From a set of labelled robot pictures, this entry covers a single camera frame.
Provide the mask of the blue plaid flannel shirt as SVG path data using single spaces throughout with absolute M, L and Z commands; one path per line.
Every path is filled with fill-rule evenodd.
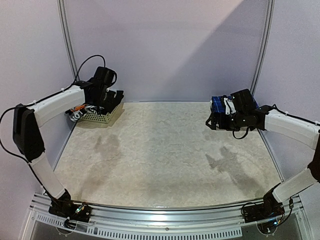
M 217 114 L 217 113 L 225 113 L 225 106 L 222 103 L 222 97 L 229 97 L 227 95 L 221 96 L 213 96 L 210 100 L 210 114 Z

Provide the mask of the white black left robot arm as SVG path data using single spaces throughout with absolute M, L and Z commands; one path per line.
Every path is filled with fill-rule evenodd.
M 103 82 L 80 81 L 44 99 L 19 104 L 14 109 L 13 141 L 43 189 L 50 198 L 58 199 L 54 207 L 63 217 L 74 213 L 74 205 L 61 198 L 66 190 L 48 161 L 41 127 L 72 108 L 84 104 L 102 106 L 108 91 L 109 87 Z

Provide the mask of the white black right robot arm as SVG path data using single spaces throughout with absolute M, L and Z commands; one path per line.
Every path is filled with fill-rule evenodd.
M 244 110 L 212 108 L 205 124 L 212 130 L 238 132 L 260 130 L 285 181 L 265 195 L 259 206 L 269 218 L 281 203 L 320 181 L 320 124 L 279 110 L 276 106 Z

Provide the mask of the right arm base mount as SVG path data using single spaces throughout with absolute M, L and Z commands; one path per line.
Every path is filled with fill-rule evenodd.
M 274 196 L 274 190 L 278 185 L 273 187 L 263 196 L 263 203 L 257 204 L 254 202 L 247 202 L 241 207 L 240 212 L 245 223 L 256 222 L 280 216 L 280 219 L 276 220 L 273 224 L 276 227 L 284 223 L 289 218 L 289 216 L 292 213 L 292 208 L 294 206 L 293 200 L 291 197 L 289 198 L 290 212 L 288 216 L 285 217 L 286 214 L 283 202 L 277 200 Z

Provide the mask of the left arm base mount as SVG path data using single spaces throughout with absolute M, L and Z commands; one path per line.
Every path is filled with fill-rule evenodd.
M 73 201 L 67 190 L 64 191 L 61 197 L 55 198 L 47 193 L 51 204 L 48 212 L 52 215 L 69 219 L 72 221 L 80 221 L 88 223 L 91 218 L 92 207 L 86 202 Z

